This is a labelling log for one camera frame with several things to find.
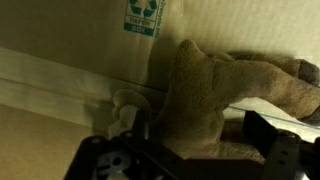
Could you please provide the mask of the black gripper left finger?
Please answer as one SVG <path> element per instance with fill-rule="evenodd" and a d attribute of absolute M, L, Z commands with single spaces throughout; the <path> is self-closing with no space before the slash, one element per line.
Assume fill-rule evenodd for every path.
<path fill-rule="evenodd" d="M 131 133 L 134 138 L 144 140 L 149 138 L 149 114 L 145 110 L 136 112 Z"/>

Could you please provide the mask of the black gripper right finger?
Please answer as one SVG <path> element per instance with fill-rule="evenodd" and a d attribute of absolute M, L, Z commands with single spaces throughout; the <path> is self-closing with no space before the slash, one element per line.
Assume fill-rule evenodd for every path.
<path fill-rule="evenodd" d="M 258 150 L 272 150 L 278 146 L 279 131 L 255 111 L 245 112 L 242 131 Z"/>

